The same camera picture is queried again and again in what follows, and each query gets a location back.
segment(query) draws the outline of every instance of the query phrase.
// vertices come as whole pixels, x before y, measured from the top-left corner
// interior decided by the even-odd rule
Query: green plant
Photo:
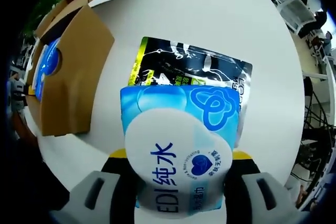
[[[34,31],[42,21],[43,17],[50,12],[54,5],[61,0],[39,0],[34,9],[29,15],[25,24],[22,35],[26,39],[31,39],[34,36]]]

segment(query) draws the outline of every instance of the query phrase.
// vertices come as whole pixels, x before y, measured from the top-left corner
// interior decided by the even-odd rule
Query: cardboard box
[[[33,54],[27,84],[32,84],[44,45],[60,37],[56,70],[44,78],[41,102],[27,96],[32,117],[42,135],[65,135],[90,130],[91,112],[99,77],[114,38],[91,0],[63,0],[36,30],[40,42]]]

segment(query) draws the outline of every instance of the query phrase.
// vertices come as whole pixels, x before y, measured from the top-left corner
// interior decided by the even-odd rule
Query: white table
[[[128,83],[144,36],[184,42],[253,64],[239,149],[249,153],[261,171],[285,184],[300,145],[305,100],[295,45],[270,0],[113,0],[94,10],[115,42],[97,87],[91,131],[38,139],[46,163],[67,189],[100,170],[110,153],[124,147],[119,92]],[[26,113],[34,128],[28,109]],[[136,218],[145,221],[146,214],[137,213]]]

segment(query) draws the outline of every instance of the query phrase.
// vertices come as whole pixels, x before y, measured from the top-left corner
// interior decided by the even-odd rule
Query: round table
[[[26,109],[43,158],[68,190],[124,148],[120,89],[128,84],[144,36],[184,42],[253,65],[238,149],[285,184],[300,145],[305,99],[295,45],[270,0],[113,0],[93,9],[115,42],[96,90],[90,132],[41,137]],[[197,216],[206,219],[214,212]]]

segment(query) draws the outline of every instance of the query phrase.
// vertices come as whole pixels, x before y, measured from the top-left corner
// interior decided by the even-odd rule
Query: blue heart logo
[[[195,156],[192,160],[192,163],[194,167],[191,169],[191,173],[196,176],[205,174],[212,166],[210,159],[204,155]]]

